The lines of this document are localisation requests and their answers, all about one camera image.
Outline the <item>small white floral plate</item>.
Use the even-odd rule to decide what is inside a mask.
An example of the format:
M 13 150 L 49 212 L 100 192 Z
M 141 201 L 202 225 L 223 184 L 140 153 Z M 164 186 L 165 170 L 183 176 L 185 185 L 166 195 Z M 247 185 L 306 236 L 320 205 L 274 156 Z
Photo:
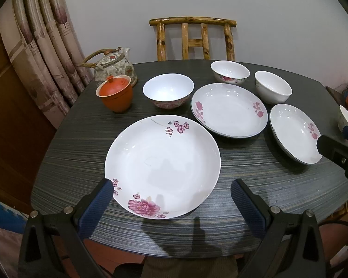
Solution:
M 305 165 L 321 160 L 317 149 L 321 133 L 303 111 L 289 104 L 274 105 L 270 111 L 270 126 L 277 143 L 292 159 Z

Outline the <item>plain white deep bowl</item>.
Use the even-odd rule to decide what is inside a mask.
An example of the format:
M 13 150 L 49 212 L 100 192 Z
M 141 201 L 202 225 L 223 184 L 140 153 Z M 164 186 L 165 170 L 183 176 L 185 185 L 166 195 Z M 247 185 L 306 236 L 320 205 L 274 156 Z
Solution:
M 255 73 L 255 87 L 261 100 L 271 105 L 284 103 L 293 93 L 284 79 L 267 71 Z

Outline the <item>white plate pink flowers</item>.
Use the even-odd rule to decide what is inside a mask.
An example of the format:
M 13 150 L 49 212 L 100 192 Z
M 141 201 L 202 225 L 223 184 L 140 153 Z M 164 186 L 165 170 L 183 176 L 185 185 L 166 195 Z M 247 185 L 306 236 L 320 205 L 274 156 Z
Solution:
M 255 94 L 227 83 L 211 83 L 199 88 L 190 106 L 204 127 L 225 137 L 253 137 L 268 123 L 267 108 Z

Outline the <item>large white peony plate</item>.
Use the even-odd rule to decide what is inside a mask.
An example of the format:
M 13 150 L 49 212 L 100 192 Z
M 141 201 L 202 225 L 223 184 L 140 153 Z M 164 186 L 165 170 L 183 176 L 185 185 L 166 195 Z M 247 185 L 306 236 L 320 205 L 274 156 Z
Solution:
M 174 115 L 151 116 L 124 129 L 105 158 L 105 178 L 123 209 L 149 220 L 180 217 L 215 188 L 221 155 L 200 124 Z

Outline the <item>white bowl red flower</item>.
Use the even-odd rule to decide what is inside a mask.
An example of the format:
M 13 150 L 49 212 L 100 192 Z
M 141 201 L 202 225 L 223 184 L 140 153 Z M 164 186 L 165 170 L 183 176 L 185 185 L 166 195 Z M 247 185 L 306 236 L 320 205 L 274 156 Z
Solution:
M 241 85 L 250 76 L 250 71 L 242 64 L 218 60 L 210 64 L 214 77 L 218 82 Z

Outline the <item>wide white pink-patterned bowl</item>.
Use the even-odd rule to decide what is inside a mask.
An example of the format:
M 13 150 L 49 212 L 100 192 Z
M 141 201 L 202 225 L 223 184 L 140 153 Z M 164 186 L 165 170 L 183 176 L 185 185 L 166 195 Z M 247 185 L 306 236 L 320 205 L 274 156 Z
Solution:
M 194 90 L 194 82 L 179 73 L 161 74 L 149 79 L 143 88 L 143 94 L 161 109 L 175 109 L 183 105 Z

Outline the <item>small white cup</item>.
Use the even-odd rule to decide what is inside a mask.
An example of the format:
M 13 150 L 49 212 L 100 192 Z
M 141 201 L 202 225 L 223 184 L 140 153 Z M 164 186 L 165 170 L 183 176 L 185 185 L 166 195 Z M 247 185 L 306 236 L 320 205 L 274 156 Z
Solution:
M 348 110 L 340 105 L 338 111 L 338 128 L 342 132 L 348 126 Z

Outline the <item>blue foam mat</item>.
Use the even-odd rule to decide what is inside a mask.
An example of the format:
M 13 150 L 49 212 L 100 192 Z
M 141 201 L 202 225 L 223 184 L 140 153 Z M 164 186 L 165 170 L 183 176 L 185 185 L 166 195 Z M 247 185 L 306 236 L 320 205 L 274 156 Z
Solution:
M 0 202 L 0 228 L 23 234 L 27 223 L 27 217 L 21 212 Z

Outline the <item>brown wooden door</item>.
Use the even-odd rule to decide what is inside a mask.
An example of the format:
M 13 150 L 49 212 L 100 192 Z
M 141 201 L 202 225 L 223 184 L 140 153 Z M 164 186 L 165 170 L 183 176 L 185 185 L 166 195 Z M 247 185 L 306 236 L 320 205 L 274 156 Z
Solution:
M 0 35 L 0 201 L 31 211 L 31 193 L 55 128 L 31 99 Z

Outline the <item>orange lidded tea cup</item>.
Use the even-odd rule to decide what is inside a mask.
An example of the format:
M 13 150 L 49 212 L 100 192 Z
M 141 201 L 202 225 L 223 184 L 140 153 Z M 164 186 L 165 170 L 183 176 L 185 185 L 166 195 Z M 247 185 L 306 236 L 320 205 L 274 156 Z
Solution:
M 96 96 L 112 112 L 123 113 L 132 104 L 131 77 L 127 75 L 110 75 L 96 89 Z

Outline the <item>bamboo wooden chair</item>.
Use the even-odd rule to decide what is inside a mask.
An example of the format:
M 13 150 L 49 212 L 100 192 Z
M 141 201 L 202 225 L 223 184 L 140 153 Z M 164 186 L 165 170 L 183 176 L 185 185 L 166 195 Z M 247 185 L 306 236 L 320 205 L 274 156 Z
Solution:
M 182 58 L 189 59 L 190 48 L 202 48 L 203 58 L 210 60 L 209 34 L 208 26 L 221 26 L 224 31 L 226 45 L 226 59 L 229 61 L 236 60 L 234 49 L 234 40 L 232 28 L 237 26 L 237 22 L 231 19 L 213 18 L 203 16 L 178 16 L 168 18 L 155 18 L 149 20 L 149 25 L 156 28 L 156 50 L 157 60 L 166 61 L 166 25 L 181 25 L 182 30 Z M 191 39 L 189 37 L 189 25 L 199 25 L 201 29 L 201 38 Z

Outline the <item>floral ceramic teapot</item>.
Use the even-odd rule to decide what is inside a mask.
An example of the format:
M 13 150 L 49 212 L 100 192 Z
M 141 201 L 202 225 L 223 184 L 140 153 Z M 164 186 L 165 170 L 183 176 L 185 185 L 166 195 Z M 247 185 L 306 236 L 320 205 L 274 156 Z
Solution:
M 87 56 L 78 66 L 94 70 L 97 86 L 104 83 L 110 75 L 126 75 L 131 78 L 131 85 L 135 86 L 138 76 L 129 60 L 129 52 L 130 48 L 123 47 L 100 49 Z

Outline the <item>beige patterned curtain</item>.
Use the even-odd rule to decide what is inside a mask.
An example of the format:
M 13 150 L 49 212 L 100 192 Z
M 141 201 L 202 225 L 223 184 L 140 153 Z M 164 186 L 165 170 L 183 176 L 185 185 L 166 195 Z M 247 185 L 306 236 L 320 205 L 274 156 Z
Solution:
M 70 23 L 65 0 L 6 0 L 0 35 L 20 81 L 47 120 L 59 128 L 92 74 Z

